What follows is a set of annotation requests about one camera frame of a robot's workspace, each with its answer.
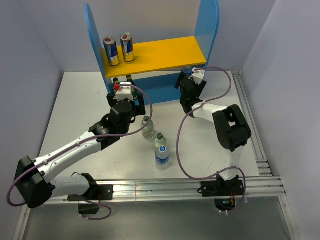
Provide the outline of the red bull can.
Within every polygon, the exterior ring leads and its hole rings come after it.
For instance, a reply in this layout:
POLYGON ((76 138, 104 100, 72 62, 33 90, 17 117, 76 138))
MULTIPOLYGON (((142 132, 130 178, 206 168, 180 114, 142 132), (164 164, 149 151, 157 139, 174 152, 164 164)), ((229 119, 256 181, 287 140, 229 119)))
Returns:
POLYGON ((109 66, 112 68, 118 67, 120 65, 120 58, 115 38, 112 36, 105 37, 103 39, 103 45, 109 66))
POLYGON ((135 55, 132 35, 127 32, 122 33, 120 35, 120 44, 124 62, 127 64, 133 63, 135 60, 135 55))

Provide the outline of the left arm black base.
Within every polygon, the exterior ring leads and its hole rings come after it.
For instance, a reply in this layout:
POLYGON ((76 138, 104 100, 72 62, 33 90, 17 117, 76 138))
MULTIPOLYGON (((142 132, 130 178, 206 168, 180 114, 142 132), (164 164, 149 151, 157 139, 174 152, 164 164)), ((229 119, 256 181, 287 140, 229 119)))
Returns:
POLYGON ((111 201, 113 199, 113 193, 114 186, 112 184, 98 184, 90 187, 83 195, 68 195, 67 201, 78 202, 78 213, 81 218, 91 221, 104 220, 111 216, 112 209, 103 203, 103 201, 111 201), (96 215, 102 208, 109 211, 106 216, 92 217, 92 215, 96 215))

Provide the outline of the plastic water bottle blue cap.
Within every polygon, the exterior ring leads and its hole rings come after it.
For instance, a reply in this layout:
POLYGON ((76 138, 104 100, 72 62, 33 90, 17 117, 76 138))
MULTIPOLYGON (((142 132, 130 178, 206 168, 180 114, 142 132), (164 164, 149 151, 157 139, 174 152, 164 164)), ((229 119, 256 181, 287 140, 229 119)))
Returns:
POLYGON ((155 166, 164 171, 169 167, 170 153, 165 145, 161 145, 155 152, 155 166))

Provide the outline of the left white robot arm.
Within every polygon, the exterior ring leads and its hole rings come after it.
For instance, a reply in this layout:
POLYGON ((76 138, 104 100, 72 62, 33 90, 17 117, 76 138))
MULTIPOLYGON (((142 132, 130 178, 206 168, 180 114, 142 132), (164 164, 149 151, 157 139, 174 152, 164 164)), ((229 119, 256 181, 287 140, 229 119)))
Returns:
POLYGON ((86 200, 95 198, 99 188, 90 174, 62 178, 58 178, 58 175, 80 160, 105 150, 122 137, 132 135, 130 125, 137 116, 146 114, 146 98, 146 93, 138 93, 136 104, 130 94, 108 94, 110 112, 83 135, 42 157, 21 158, 17 164, 13 186, 18 189, 23 203, 30 209, 35 209, 54 197, 78 195, 86 200))

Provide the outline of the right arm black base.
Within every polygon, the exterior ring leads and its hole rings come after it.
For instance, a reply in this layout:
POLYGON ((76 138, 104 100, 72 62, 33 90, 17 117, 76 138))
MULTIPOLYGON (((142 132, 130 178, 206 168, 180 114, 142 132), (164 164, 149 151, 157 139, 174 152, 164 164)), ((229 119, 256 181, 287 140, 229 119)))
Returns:
POLYGON ((221 199, 214 199, 214 205, 219 211, 229 212, 236 208, 236 197, 243 196, 245 187, 243 181, 238 178, 228 181, 216 179, 202 181, 200 183, 200 188, 197 189, 197 193, 201 194, 204 198, 223 197, 221 199))

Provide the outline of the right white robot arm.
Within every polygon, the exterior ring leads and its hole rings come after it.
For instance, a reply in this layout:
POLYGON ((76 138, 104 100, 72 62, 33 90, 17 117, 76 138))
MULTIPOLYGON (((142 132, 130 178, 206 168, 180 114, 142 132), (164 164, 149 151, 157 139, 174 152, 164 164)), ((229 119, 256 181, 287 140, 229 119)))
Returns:
POLYGON ((206 84, 200 73, 194 73, 191 76, 180 73, 174 87, 180 90, 179 102, 185 113, 182 122, 191 117, 214 124, 217 140, 224 149, 223 169, 208 177, 192 177, 184 170, 179 155, 182 123, 177 134, 176 155, 180 169, 188 178, 203 181, 216 177, 216 190, 222 195, 227 195, 239 182, 240 158, 244 147, 252 137, 252 131, 238 105, 219 106, 200 99, 206 84))

